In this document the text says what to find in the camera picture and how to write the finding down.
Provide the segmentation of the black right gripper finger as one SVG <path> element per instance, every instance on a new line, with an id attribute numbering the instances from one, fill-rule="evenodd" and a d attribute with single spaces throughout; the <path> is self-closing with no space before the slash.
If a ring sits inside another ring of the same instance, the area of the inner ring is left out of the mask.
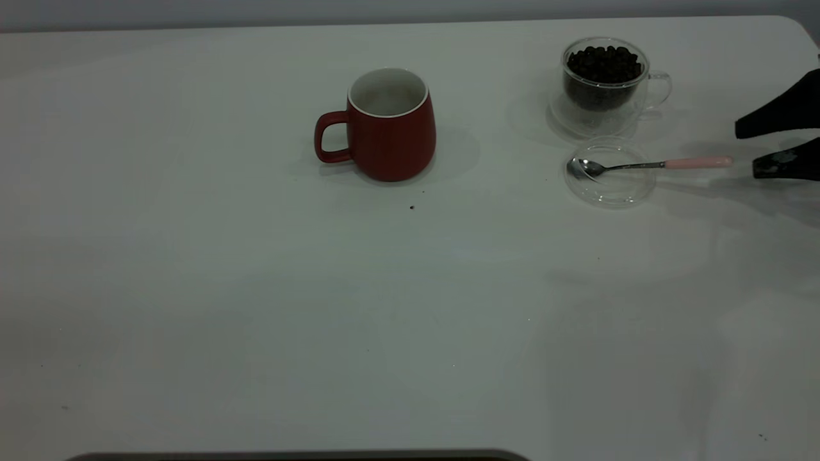
<path id="1" fill-rule="evenodd" d="M 807 72 L 785 93 L 735 122 L 737 139 L 819 128 L 819 70 Z"/>
<path id="2" fill-rule="evenodd" d="M 819 138 L 756 158 L 753 178 L 819 181 Z"/>

